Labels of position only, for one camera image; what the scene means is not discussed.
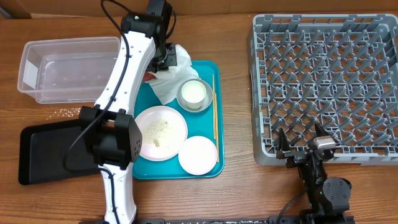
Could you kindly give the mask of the red snack wrapper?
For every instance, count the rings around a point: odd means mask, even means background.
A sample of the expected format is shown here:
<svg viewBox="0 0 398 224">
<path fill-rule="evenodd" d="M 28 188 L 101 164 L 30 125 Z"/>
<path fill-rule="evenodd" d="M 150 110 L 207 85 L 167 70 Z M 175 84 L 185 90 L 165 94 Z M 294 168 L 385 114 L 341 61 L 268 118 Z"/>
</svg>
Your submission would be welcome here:
<svg viewBox="0 0 398 224">
<path fill-rule="evenodd" d="M 143 81 L 143 82 L 149 82 L 149 81 L 155 80 L 155 79 L 156 79 L 156 77 L 155 77 L 154 74 L 152 74 L 152 73 L 150 73 L 150 72 L 146 72 L 146 73 L 144 74 L 144 78 L 142 79 L 142 81 Z"/>
</svg>

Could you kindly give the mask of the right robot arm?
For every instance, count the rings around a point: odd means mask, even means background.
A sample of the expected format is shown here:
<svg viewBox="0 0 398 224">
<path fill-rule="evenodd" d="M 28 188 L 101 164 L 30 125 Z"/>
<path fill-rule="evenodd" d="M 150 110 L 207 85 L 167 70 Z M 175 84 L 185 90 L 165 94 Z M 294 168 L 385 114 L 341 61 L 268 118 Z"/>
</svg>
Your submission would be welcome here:
<svg viewBox="0 0 398 224">
<path fill-rule="evenodd" d="M 319 123 L 315 123 L 316 136 L 308 143 L 304 151 L 291 151 L 287 136 L 279 129 L 279 143 L 276 158 L 286 160 L 288 169 L 297 168 L 304 183 L 303 192 L 290 200 L 280 211 L 276 223 L 354 223 L 353 217 L 347 217 L 352 185 L 347 179 L 328 177 L 324 162 L 334 158 L 338 141 Z M 308 196 L 309 209 L 300 211 L 295 218 L 284 218 L 283 214 L 296 200 Z"/>
</svg>

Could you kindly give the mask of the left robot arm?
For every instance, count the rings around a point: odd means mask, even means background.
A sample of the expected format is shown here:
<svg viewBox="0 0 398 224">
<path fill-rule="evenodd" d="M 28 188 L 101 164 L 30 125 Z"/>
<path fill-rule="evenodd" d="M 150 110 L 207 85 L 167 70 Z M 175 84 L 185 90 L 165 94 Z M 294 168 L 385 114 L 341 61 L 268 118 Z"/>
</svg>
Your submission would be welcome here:
<svg viewBox="0 0 398 224">
<path fill-rule="evenodd" d="M 168 43 L 176 13 L 167 1 L 149 1 L 146 12 L 128 11 L 120 24 L 121 44 L 111 76 L 93 107 L 80 110 L 85 143 L 101 172 L 106 197 L 102 223 L 134 223 L 137 207 L 132 193 L 132 167 L 139 157 L 142 134 L 134 107 L 146 72 L 177 65 L 175 44 Z"/>
</svg>

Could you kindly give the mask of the white napkin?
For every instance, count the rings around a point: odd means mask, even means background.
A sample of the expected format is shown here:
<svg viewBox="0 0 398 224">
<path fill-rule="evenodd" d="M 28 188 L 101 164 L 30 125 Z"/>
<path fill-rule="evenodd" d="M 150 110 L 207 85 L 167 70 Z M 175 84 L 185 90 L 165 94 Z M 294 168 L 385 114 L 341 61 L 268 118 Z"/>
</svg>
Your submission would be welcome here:
<svg viewBox="0 0 398 224">
<path fill-rule="evenodd" d="M 188 52 L 179 44 L 175 46 L 177 66 L 169 67 L 167 71 L 152 73 L 156 79 L 151 80 L 151 86 L 162 105 L 173 101 L 177 96 L 180 85 L 190 79 L 199 78 L 198 72 L 192 67 L 192 60 Z"/>
</svg>

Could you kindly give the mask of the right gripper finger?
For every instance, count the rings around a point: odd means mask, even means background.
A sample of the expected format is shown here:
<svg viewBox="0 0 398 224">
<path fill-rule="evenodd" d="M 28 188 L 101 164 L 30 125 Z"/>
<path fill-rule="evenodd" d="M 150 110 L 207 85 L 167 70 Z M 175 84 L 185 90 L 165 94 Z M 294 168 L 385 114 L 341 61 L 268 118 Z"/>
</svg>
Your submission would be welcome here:
<svg viewBox="0 0 398 224">
<path fill-rule="evenodd" d="M 333 137 L 323 128 L 323 126 L 320 123 L 315 123 L 315 139 L 316 140 L 321 140 L 321 139 L 332 139 Z"/>
<path fill-rule="evenodd" d="M 282 128 L 279 129 L 279 143 L 276 150 L 276 158 L 286 159 L 290 151 L 290 144 Z"/>
</svg>

